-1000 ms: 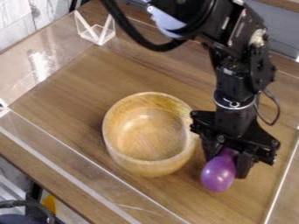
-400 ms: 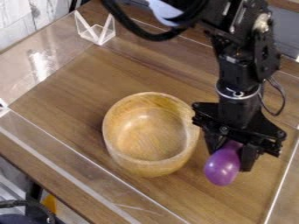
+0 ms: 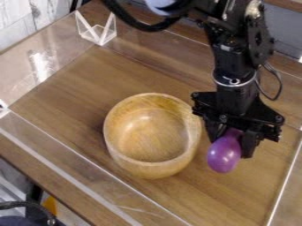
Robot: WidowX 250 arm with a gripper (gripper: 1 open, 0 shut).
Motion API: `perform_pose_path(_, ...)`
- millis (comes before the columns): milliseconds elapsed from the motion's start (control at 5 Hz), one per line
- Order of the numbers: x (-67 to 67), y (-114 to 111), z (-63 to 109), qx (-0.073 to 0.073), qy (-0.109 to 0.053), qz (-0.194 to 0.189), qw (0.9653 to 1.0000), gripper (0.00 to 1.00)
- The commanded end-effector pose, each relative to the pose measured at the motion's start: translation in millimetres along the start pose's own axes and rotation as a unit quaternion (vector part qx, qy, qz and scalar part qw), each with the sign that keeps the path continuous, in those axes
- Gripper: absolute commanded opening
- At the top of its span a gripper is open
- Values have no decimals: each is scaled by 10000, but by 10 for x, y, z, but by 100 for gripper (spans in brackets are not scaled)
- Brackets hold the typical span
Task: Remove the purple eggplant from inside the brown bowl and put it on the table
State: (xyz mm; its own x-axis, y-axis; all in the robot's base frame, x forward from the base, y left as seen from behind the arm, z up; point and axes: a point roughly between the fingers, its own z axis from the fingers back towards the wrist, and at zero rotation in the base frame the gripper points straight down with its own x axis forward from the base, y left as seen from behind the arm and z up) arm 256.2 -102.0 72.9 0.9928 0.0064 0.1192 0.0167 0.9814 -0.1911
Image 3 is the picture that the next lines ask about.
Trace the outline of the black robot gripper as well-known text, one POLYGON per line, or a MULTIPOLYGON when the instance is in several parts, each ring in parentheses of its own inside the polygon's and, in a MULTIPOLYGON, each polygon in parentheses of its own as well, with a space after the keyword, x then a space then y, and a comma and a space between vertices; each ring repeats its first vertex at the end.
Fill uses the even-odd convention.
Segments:
POLYGON ((215 92, 194 92, 193 113, 205 120, 206 134, 214 143, 233 127, 243 131, 242 157, 251 158, 262 139, 280 141, 284 116, 262 102, 260 82, 242 87, 217 86, 215 92))

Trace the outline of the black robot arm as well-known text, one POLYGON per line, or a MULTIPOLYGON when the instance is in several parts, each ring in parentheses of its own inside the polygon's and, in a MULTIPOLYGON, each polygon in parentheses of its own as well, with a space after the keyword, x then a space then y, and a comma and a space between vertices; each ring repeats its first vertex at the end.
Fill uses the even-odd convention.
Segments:
POLYGON ((213 142, 230 128, 242 132, 241 156, 250 158, 262 140, 280 141, 285 123, 261 100, 258 70, 273 69, 268 59, 274 53, 262 0, 146 0, 146 5, 170 18, 197 13, 215 58, 217 90, 191 94, 193 113, 203 118, 213 142))

